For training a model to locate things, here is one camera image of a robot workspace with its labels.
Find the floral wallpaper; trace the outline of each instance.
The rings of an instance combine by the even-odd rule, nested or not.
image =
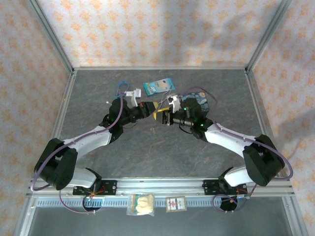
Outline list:
[[[293,187],[315,232],[315,3],[293,0],[254,68],[268,134],[294,169]]]
[[[25,0],[2,0],[0,15],[0,234],[9,236],[69,74]]]
[[[244,67],[281,0],[39,0],[74,67]]]

